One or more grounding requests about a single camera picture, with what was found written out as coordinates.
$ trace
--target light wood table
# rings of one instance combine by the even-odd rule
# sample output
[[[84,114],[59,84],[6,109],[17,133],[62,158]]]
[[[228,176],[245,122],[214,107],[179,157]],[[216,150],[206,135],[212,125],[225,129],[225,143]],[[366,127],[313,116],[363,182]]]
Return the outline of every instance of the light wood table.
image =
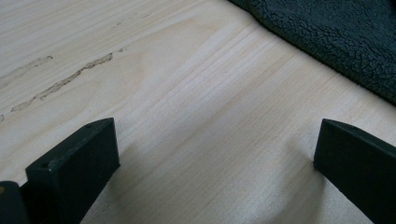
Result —
[[[370,223],[313,169],[320,123],[396,145],[394,106],[228,1],[1,1],[0,178],[108,117],[83,223]]]

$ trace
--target black object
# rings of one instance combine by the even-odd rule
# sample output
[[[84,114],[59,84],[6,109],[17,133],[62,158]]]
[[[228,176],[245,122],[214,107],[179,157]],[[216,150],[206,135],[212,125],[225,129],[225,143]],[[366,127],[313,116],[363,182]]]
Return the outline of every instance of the black object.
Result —
[[[21,197],[17,184],[0,182],[14,199],[3,200],[8,190],[0,194],[0,223],[79,223],[119,167],[114,119],[87,124],[26,168]],[[23,206],[30,222],[12,215]]]
[[[324,119],[314,166],[374,223],[396,223],[396,147]]]
[[[266,28],[396,105],[391,0],[230,0]]]

